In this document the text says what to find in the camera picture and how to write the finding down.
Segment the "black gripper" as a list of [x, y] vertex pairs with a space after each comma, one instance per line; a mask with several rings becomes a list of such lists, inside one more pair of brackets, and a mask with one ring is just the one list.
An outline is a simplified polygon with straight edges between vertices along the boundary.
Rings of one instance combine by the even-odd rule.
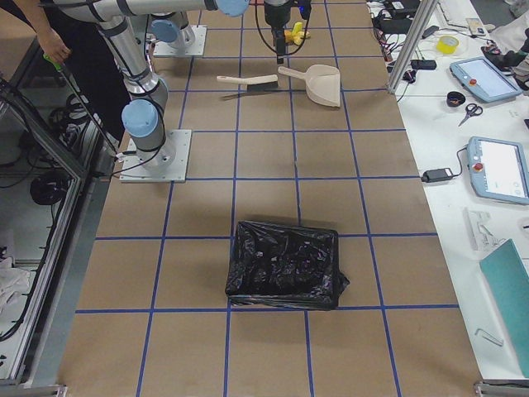
[[[264, 19], [269, 25], [273, 37], [284, 33], [284, 26], [290, 21], [293, 2], [290, 0], [264, 0]], [[275, 38], [276, 59], [278, 64], [284, 62], [285, 39]]]

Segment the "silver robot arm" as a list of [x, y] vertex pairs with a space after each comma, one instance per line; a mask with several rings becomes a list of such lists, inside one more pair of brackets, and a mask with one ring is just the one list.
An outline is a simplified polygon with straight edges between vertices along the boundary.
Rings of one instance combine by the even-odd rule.
[[45, 1], [42, 7], [56, 9], [81, 22], [94, 23], [106, 41], [115, 61], [124, 75], [124, 84], [134, 99], [145, 99], [161, 119], [167, 90], [160, 88], [160, 79], [150, 71], [146, 56], [136, 44], [129, 17], [158, 15], [174, 17], [188, 11], [220, 11], [229, 17], [245, 13], [248, 1]]
[[152, 14], [150, 28], [158, 41], [175, 49], [189, 47], [195, 42], [195, 34], [186, 12]]

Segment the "person's hand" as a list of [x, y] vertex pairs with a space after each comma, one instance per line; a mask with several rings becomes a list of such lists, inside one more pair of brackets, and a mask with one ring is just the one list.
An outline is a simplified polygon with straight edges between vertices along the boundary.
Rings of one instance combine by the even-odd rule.
[[41, 49], [55, 63], [63, 64], [71, 55], [71, 49], [67, 47], [54, 29], [45, 27], [43, 30], [39, 30], [36, 35]]

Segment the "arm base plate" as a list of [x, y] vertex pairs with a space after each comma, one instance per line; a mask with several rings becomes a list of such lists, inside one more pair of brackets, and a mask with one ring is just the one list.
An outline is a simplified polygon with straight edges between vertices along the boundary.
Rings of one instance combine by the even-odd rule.
[[183, 30], [173, 25], [154, 27], [154, 57], [201, 57], [204, 54], [207, 27], [188, 25]]
[[165, 143], [158, 154], [136, 151], [136, 144], [130, 138], [123, 161], [125, 171], [119, 174], [122, 183], [184, 183], [186, 181], [188, 158], [192, 140], [191, 130], [169, 130]]

